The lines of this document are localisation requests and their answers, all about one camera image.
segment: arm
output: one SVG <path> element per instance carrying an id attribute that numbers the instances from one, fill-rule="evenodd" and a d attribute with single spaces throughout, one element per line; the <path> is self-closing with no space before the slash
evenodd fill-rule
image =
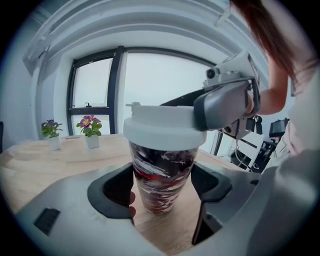
<path id="1" fill-rule="evenodd" d="M 285 104 L 288 90 L 288 74 L 267 55 L 269 63 L 269 89 L 260 94 L 259 115 L 271 115 L 280 112 Z M 248 112 L 253 109 L 252 98 L 249 100 Z"/>

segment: wooden table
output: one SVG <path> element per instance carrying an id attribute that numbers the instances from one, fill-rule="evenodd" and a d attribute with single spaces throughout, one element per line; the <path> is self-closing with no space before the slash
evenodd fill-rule
<path id="1" fill-rule="evenodd" d="M 0 154 L 0 177 L 8 205 L 17 213 L 49 185 L 62 178 L 103 168 L 121 166 L 131 161 L 128 141 L 121 134 L 100 138 L 100 147 L 87 150 L 83 137 L 63 139 L 62 149 L 51 152 L 47 141 L 39 140 L 16 145 Z M 241 171 L 218 157 L 200 150 L 197 161 Z M 200 199 L 190 178 L 179 195 L 173 210 L 153 215 L 143 207 L 138 188 L 133 206 L 137 230 L 168 255 L 190 248 L 197 224 Z"/>

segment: white flower pot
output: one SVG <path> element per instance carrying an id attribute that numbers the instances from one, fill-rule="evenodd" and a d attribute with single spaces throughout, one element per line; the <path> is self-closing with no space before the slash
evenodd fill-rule
<path id="1" fill-rule="evenodd" d="M 92 135 L 91 137 L 85 136 L 85 143 L 89 150 L 98 148 L 100 147 L 99 136 L 98 135 Z"/>
<path id="2" fill-rule="evenodd" d="M 56 151 L 61 149 L 61 141 L 60 141 L 60 135 L 55 136 L 53 138 L 49 138 L 49 148 L 51 151 Z"/>

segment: black window frame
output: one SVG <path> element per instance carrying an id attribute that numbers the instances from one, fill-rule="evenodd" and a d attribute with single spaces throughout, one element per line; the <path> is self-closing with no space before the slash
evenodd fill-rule
<path id="1" fill-rule="evenodd" d="M 167 56 L 179 57 L 189 61 L 197 62 L 209 67 L 216 64 L 204 58 L 185 53 L 182 51 L 158 48 L 158 47 L 124 47 L 119 46 L 114 49 L 100 51 L 88 56 L 74 59 L 72 62 L 66 97 L 66 113 L 67 126 L 69 135 L 74 135 L 72 126 L 72 116 L 75 115 L 106 115 L 109 116 L 110 134 L 118 133 L 118 93 L 119 93 L 119 79 L 121 73 L 121 64 L 124 53 L 147 53 L 147 54 L 162 54 Z M 77 68 L 84 65 L 113 58 L 111 69 L 109 73 L 109 82 L 107 90 L 107 106 L 103 107 L 72 107 L 75 87 L 75 78 Z"/>

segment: white lid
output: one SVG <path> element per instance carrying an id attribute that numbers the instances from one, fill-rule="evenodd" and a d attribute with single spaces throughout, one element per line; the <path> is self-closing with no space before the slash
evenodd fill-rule
<path id="1" fill-rule="evenodd" d="M 207 132 L 194 123 L 192 106 L 131 105 L 132 116 L 124 120 L 123 134 L 132 143 L 161 151 L 183 151 L 200 147 Z"/>

